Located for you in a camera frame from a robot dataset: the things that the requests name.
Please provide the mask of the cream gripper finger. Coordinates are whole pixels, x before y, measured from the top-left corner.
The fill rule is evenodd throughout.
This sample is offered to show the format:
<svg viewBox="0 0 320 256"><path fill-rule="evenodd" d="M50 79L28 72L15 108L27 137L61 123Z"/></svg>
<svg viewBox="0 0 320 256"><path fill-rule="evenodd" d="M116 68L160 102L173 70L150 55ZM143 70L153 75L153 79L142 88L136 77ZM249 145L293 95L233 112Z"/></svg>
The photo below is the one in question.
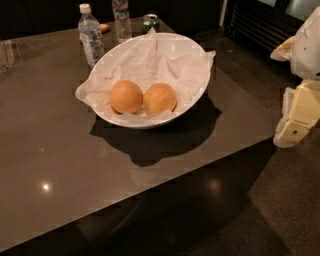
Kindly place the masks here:
<svg viewBox="0 0 320 256"><path fill-rule="evenodd" d="M303 80L295 89L287 88L283 95L282 118L273 138L280 148L301 142L320 120L320 81Z"/></svg>
<svg viewBox="0 0 320 256"><path fill-rule="evenodd" d="M295 37L292 36L280 44L276 49L274 49L270 58L276 61L289 61L291 59L291 47L294 42Z"/></svg>

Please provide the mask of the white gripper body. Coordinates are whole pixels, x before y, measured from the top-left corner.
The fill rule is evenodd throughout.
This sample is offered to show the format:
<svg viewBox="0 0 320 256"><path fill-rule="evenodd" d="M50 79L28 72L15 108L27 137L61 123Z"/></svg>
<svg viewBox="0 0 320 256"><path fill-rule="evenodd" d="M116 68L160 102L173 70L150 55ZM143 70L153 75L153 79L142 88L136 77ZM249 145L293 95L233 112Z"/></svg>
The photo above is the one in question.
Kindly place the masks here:
<svg viewBox="0 0 320 256"><path fill-rule="evenodd" d="M290 67L302 79L320 79L320 6L297 31L291 47Z"/></svg>

